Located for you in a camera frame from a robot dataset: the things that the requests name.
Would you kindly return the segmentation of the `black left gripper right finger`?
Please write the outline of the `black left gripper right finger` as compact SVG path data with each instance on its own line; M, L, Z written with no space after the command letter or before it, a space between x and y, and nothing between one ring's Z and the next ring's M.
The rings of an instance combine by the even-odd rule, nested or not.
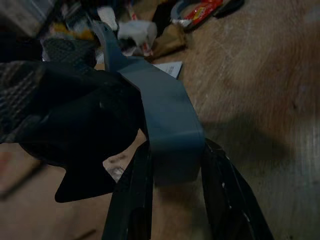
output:
M275 240L251 187L210 139L205 140L200 168L213 240Z

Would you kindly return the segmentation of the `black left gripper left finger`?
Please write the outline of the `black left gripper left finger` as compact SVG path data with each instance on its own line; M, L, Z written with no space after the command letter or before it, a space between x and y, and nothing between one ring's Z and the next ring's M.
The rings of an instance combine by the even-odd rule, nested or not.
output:
M112 193L101 240L151 240L153 161L140 145Z

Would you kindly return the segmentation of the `blue-grey plastic dustpan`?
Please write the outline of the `blue-grey plastic dustpan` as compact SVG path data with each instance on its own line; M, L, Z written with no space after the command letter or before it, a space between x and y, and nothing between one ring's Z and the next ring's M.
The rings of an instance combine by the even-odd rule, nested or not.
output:
M105 23L93 21L92 27L103 47L105 69L120 74L140 91L155 184L194 181L205 135L183 83L143 57L124 56Z

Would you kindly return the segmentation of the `black cloth rag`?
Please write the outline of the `black cloth rag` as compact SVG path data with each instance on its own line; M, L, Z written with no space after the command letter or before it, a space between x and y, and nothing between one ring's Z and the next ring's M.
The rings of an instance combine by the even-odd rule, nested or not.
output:
M111 193L116 182L103 163L126 150L143 126L141 94L118 74L0 62L0 144L18 144L65 170L58 203Z

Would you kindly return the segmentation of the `brown cardboard box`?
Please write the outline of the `brown cardboard box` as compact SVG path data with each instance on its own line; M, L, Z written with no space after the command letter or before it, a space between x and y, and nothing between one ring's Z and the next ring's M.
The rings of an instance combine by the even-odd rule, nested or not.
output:
M65 175L18 144L0 144L0 240L100 240L112 194L57 203Z

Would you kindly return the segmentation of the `white paper card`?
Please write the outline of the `white paper card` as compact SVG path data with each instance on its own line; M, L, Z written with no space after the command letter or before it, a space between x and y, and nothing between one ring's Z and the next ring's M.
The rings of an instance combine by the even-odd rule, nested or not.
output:
M182 61L173 61L173 62L167 62L167 63L153 64L153 66L155 66L156 68L169 74L173 78L178 79L179 74L182 69L182 66L183 66L183 62Z

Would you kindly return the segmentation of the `black mesh fabric piece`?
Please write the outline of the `black mesh fabric piece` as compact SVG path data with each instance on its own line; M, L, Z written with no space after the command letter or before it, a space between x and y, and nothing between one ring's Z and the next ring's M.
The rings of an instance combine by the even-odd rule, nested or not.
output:
M73 67L82 74L97 64L95 43L89 40L48 38L42 42L42 58Z

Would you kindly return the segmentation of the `brown paper bag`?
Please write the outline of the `brown paper bag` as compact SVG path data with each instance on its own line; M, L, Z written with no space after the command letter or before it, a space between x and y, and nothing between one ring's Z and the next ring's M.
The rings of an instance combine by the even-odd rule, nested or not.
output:
M187 45L186 34L179 25L170 24L162 35L157 37L152 46L152 55L146 57L148 61L159 59L185 48Z

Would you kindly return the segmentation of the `white crumpled tissue paper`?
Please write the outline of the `white crumpled tissue paper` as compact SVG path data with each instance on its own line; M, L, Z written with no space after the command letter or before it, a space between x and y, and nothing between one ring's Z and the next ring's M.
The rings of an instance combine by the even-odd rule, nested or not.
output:
M130 20L120 22L117 39L123 55L150 57L152 46L158 30L154 22L146 20Z

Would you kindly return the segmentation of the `yellow and white wrapper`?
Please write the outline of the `yellow and white wrapper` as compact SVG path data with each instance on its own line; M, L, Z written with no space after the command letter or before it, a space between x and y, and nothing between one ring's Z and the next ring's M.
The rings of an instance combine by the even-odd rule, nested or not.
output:
M64 40L85 40L94 41L95 36L89 29L75 31L68 29L63 23L54 22L50 27L51 36Z

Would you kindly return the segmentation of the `white crumpled cloth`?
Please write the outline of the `white crumpled cloth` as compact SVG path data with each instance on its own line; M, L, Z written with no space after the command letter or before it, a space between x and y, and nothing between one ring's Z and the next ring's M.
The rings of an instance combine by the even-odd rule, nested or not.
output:
M97 14L102 22L107 24L112 31L118 30L115 12L110 6L101 6L97 8Z

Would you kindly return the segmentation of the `red snack wrapper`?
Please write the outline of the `red snack wrapper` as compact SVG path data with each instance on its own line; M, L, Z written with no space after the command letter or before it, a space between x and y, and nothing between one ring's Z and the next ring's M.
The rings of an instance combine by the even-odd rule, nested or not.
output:
M172 8L170 17L174 25L179 25L189 32L201 25L223 4L223 0L179 0ZM196 5L190 13L183 16L183 11Z

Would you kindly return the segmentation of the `black flat object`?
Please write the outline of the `black flat object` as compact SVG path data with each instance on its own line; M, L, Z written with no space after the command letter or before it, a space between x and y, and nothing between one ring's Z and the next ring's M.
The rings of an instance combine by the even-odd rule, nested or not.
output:
M222 5L213 16L217 19L224 18L238 11L245 4L245 0L223 0Z

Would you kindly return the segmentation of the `grey storage box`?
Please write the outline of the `grey storage box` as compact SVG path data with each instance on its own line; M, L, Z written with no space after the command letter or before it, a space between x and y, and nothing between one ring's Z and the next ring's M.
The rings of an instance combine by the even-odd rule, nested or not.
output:
M58 0L0 0L0 29L34 37Z

